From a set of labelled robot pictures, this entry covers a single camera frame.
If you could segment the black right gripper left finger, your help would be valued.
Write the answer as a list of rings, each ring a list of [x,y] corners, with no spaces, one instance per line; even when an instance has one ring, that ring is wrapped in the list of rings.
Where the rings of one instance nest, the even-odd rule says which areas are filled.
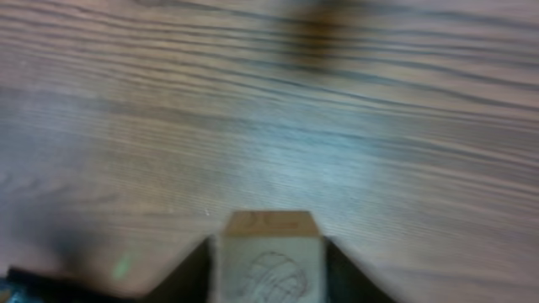
[[[213,238],[200,239],[139,302],[206,303],[211,293]]]

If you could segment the wooden block number 3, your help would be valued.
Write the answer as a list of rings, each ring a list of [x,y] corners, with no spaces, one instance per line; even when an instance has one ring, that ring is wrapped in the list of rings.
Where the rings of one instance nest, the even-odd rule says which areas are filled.
[[[323,235],[305,210],[239,210],[217,238],[213,300],[323,303]]]

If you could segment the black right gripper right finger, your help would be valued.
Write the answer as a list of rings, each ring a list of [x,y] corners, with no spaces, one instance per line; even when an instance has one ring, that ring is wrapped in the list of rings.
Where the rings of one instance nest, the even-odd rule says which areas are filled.
[[[324,241],[328,303],[398,303],[332,237]]]

